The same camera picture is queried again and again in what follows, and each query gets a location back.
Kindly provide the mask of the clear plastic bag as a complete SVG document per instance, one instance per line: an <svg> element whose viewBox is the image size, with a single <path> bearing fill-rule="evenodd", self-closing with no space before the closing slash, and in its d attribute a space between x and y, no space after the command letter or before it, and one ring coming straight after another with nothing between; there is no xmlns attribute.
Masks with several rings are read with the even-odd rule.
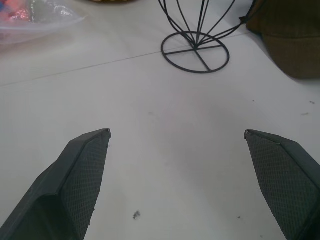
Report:
<svg viewBox="0 0 320 240"><path fill-rule="evenodd" d="M0 0L0 45L39 39L84 19L66 0Z"/></svg>

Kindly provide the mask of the brown corduroy cap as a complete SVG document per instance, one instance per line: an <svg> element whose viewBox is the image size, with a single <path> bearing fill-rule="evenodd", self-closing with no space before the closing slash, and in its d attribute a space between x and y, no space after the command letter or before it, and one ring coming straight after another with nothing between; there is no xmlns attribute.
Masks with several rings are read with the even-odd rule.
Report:
<svg viewBox="0 0 320 240"><path fill-rule="evenodd" d="M253 0L243 20L286 75L320 79L320 0Z"/></svg>

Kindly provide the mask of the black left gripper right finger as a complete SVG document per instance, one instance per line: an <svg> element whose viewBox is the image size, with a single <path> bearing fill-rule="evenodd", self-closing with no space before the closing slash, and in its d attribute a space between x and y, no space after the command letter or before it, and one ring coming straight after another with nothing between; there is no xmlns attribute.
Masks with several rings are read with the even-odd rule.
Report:
<svg viewBox="0 0 320 240"><path fill-rule="evenodd" d="M258 184L286 240L320 240L320 164L297 142L244 133Z"/></svg>

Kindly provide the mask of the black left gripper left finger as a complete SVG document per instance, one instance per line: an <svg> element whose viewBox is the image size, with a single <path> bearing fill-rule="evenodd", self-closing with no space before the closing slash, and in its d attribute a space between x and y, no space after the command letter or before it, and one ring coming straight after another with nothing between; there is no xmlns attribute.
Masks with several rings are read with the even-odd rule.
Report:
<svg viewBox="0 0 320 240"><path fill-rule="evenodd" d="M0 227L0 240L84 240L100 194L108 128L71 140Z"/></svg>

